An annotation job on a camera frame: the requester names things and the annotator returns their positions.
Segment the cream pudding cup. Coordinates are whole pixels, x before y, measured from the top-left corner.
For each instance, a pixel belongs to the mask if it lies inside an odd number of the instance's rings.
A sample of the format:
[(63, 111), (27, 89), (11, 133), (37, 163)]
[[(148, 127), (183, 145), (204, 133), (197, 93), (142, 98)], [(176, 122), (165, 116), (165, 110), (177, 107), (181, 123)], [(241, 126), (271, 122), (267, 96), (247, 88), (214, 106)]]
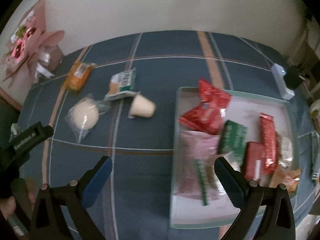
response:
[(136, 116), (143, 118), (150, 118), (156, 111), (156, 104), (144, 97), (142, 94), (137, 93), (133, 98), (133, 101), (129, 110), (129, 118)]

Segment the black plug adapter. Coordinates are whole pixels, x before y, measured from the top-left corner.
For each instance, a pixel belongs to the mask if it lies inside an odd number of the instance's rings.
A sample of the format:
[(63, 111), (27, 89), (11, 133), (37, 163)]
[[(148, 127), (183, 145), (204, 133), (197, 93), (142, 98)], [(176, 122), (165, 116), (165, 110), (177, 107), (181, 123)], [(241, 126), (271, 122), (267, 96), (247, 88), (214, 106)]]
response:
[(304, 77), (295, 66), (290, 67), (284, 75), (284, 81), (288, 89), (297, 89), (304, 81)]

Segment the pink snack packet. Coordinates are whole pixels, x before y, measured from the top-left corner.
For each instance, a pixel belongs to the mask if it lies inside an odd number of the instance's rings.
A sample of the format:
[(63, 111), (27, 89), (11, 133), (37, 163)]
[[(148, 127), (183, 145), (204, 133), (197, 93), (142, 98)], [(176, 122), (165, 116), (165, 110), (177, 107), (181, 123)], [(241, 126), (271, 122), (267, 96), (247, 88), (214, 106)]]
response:
[(220, 198), (213, 168), (219, 140), (204, 132), (180, 133), (174, 195), (199, 200), (202, 206)]

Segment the blue plaid tablecloth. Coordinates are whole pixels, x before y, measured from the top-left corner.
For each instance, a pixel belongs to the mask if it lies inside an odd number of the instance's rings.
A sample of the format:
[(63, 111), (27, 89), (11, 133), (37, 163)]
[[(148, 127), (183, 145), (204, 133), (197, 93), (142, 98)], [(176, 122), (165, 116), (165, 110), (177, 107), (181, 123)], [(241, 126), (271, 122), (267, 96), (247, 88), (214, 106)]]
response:
[[(76, 62), (95, 63), (79, 91), (62, 88)], [(94, 44), (63, 58), (55, 78), (33, 87), (23, 104), (19, 126), (41, 122), (55, 133), (31, 151), (21, 175), (42, 184), (42, 158), (48, 155), (52, 187), (79, 179), (103, 155), (114, 158), (114, 175), (88, 213), (106, 239), (218, 239), (219, 228), (170, 227), (170, 188), (176, 92), (199, 79), (221, 78), (225, 89), (280, 98), (270, 71), (287, 67), (273, 48), (235, 36), (202, 31), (133, 34)], [(108, 92), (112, 75), (136, 69), (136, 89), (157, 108), (151, 118), (128, 118), (131, 100), (115, 103), (78, 144), (65, 121), (68, 110), (92, 94)]]

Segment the dark red flat packet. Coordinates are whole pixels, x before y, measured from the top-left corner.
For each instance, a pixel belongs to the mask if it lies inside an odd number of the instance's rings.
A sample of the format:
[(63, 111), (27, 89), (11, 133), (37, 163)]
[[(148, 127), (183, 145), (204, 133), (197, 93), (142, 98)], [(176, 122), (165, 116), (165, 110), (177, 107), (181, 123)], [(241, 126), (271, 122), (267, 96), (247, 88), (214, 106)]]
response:
[(265, 179), (265, 148), (258, 142), (249, 141), (246, 144), (241, 172), (247, 181), (255, 180), (262, 183)]

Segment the silver metal object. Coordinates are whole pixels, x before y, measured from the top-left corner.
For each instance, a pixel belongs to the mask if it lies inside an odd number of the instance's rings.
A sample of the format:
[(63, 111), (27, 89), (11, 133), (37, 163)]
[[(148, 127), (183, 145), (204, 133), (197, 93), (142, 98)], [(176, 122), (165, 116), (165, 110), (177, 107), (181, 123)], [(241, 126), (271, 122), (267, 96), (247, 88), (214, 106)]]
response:
[(313, 131), (311, 133), (311, 146), (312, 146), (312, 172), (311, 179), (317, 181), (319, 179), (319, 168), (320, 168), (320, 144), (319, 144), (319, 133)]

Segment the tall red snack bag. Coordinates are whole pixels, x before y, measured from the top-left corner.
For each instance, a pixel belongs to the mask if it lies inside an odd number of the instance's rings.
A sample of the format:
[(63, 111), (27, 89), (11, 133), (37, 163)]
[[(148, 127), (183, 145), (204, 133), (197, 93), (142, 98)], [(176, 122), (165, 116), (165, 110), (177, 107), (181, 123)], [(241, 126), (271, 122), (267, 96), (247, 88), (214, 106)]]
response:
[(199, 79), (199, 97), (200, 104), (194, 108), (197, 115), (211, 115), (213, 110), (219, 110), (222, 117), (226, 116), (226, 110), (229, 106), (232, 96), (225, 91), (212, 86), (204, 79)]

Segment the brown pastry in clear wrap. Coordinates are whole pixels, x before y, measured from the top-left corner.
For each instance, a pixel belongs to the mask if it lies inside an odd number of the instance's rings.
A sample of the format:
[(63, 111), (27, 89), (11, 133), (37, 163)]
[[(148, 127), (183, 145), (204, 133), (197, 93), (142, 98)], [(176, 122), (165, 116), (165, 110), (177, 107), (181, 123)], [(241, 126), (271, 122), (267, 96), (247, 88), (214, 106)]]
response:
[(278, 164), (272, 174), (269, 187), (276, 188), (284, 184), (289, 194), (296, 191), (300, 180), (301, 169), (293, 167), (293, 144), (288, 137), (276, 133)]

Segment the shallow pale green tray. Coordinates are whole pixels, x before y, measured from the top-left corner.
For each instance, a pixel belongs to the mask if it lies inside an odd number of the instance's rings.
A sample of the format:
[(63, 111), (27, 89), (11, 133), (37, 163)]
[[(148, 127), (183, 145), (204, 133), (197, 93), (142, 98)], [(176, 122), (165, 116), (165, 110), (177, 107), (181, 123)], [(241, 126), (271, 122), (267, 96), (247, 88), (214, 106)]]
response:
[[(259, 115), (274, 117), (276, 131), (290, 138), (293, 146), (292, 169), (299, 169), (299, 147), (296, 122), (290, 104), (285, 100), (239, 91), (228, 91), (232, 99), (225, 120), (232, 120), (248, 128), (246, 141), (260, 142)], [(198, 88), (180, 87), (177, 90), (175, 110), (174, 155), (172, 162), (170, 225), (175, 229), (207, 229), (231, 224), (239, 213), (227, 195), (202, 206), (201, 201), (177, 194), (182, 172), (183, 146), (180, 132), (186, 128), (179, 124), (180, 115), (200, 103)]]

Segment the red flower print snack bag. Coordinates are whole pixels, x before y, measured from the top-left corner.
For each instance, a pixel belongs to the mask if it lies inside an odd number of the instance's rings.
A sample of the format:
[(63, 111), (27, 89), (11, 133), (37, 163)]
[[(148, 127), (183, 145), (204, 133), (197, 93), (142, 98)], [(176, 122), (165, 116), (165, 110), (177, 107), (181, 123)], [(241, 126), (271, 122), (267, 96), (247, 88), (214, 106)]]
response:
[(179, 117), (179, 123), (190, 130), (218, 135), (223, 126), (220, 108), (198, 105)]

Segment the orange cake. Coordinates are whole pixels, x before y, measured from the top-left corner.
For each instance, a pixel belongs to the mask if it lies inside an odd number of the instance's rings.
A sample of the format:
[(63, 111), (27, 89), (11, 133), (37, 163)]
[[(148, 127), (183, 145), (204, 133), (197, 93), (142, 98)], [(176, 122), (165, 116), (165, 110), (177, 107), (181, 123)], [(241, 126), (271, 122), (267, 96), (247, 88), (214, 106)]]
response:
[(85, 63), (85, 62), (76, 61), (72, 65), (69, 73), (67, 74), (67, 77), (62, 85), (62, 88), (73, 90), (73, 91), (81, 90), (86, 80), (88, 79), (90, 72), (96, 66), (97, 65), (95, 63)]

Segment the white power strip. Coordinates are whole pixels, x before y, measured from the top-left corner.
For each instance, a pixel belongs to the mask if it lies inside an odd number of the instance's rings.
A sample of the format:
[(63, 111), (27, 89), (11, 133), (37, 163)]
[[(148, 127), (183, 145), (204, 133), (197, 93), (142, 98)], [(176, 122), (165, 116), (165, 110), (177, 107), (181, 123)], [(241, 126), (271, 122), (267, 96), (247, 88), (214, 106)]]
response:
[(287, 101), (291, 100), (295, 96), (295, 92), (286, 86), (284, 80), (284, 76), (286, 75), (285, 69), (281, 65), (274, 63), (271, 67), (271, 72), (274, 76), (281, 97)]

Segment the pink paper flower bouquet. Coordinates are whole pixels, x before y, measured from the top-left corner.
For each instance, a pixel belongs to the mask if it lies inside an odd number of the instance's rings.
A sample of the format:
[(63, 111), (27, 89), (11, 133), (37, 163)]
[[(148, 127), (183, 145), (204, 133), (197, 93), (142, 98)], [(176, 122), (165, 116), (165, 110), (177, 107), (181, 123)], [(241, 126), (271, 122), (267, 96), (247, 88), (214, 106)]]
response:
[(38, 0), (22, 17), (7, 42), (9, 51), (1, 64), (6, 65), (4, 81), (9, 87), (37, 83), (40, 77), (50, 79), (62, 59), (59, 43), (65, 36), (63, 30), (46, 30), (46, 0)]

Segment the green snack packet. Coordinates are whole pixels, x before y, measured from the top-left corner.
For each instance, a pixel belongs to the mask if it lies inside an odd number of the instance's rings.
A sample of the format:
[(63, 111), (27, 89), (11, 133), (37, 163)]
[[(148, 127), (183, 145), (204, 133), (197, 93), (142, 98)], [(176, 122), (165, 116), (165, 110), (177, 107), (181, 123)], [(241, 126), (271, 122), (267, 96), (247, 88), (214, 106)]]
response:
[(227, 120), (220, 135), (217, 153), (233, 153), (234, 160), (241, 166), (245, 155), (246, 135), (246, 126)]

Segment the round bun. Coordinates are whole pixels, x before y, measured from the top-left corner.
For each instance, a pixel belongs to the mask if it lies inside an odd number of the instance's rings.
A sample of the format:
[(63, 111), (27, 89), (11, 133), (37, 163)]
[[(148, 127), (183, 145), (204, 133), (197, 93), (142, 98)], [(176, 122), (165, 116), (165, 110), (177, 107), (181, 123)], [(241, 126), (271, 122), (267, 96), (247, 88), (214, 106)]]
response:
[(96, 126), (100, 116), (108, 112), (110, 108), (110, 101), (95, 100), (92, 94), (88, 94), (68, 110), (65, 121), (78, 144)]

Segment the green white cracker packet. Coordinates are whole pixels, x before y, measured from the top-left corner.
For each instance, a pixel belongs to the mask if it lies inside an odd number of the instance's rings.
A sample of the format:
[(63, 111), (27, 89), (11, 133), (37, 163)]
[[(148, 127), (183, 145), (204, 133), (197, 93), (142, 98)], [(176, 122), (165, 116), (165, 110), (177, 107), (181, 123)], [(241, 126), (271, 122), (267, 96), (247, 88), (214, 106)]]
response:
[(120, 100), (128, 97), (134, 97), (136, 69), (129, 69), (113, 75), (109, 83), (109, 91), (104, 99), (108, 101)]

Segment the red patterned wafer bar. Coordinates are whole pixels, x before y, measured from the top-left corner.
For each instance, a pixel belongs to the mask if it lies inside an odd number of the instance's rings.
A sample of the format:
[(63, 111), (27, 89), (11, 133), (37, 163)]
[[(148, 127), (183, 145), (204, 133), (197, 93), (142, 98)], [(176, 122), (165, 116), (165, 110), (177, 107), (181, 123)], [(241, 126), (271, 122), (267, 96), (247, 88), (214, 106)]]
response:
[(260, 129), (265, 151), (264, 173), (272, 174), (277, 166), (277, 134), (274, 117), (260, 113)]

